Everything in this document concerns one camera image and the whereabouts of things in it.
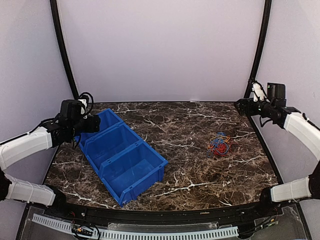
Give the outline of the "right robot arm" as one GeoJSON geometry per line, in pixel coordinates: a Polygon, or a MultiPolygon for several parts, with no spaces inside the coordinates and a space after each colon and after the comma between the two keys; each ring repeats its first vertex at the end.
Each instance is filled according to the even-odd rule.
{"type": "MultiPolygon", "coordinates": [[[[284,100],[277,105],[266,100],[254,101],[253,98],[241,98],[234,103],[234,106],[240,115],[267,118],[269,122],[286,130],[304,144],[319,161],[320,129],[306,117],[305,113],[301,113],[295,107],[284,106],[283,103],[284,100]]],[[[260,217],[266,217],[274,210],[275,203],[319,198],[320,164],[318,163],[309,176],[263,189],[260,202],[255,205],[255,213],[260,217]]]]}

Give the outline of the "blue three-compartment plastic bin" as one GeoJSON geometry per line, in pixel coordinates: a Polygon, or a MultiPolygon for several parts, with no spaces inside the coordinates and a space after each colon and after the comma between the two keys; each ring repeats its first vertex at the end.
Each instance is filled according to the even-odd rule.
{"type": "Polygon", "coordinates": [[[111,109],[98,113],[100,131],[76,137],[79,148],[120,207],[164,178],[168,161],[111,109]]]}

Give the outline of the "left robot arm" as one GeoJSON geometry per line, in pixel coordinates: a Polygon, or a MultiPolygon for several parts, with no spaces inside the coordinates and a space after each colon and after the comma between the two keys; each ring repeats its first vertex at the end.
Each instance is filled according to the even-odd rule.
{"type": "Polygon", "coordinates": [[[91,114],[94,98],[83,92],[77,99],[63,100],[59,113],[42,120],[34,129],[0,144],[0,199],[36,203],[47,207],[60,218],[71,213],[66,196],[52,185],[36,184],[10,176],[5,171],[35,153],[71,143],[76,148],[81,134],[100,130],[101,119],[91,114]]]}

